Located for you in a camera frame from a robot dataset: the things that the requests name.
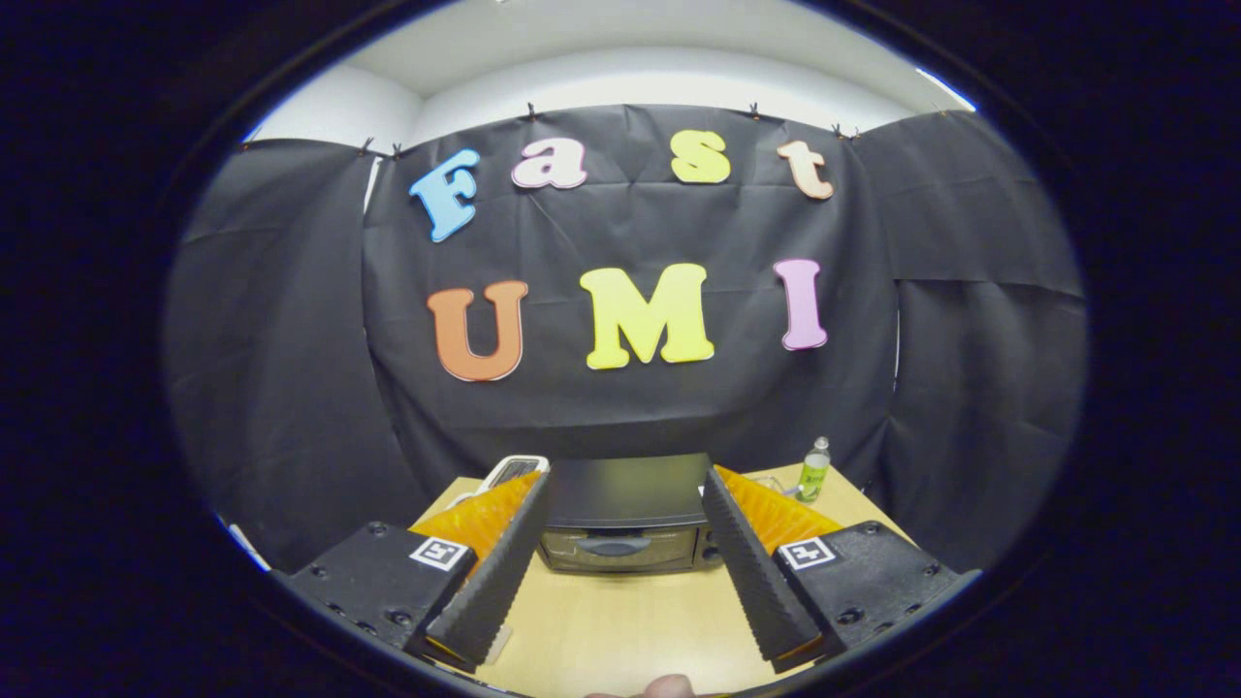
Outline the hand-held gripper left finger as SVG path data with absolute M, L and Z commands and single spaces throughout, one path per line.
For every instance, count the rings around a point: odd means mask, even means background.
M 547 493 L 532 471 L 414 527 L 372 522 L 283 579 L 385 645 L 473 673 L 522 586 Z

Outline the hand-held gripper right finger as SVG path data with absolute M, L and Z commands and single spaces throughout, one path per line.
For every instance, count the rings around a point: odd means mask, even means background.
M 838 525 L 722 467 L 706 474 L 702 508 L 777 673 L 872 645 L 961 590 L 958 573 L 882 522 Z

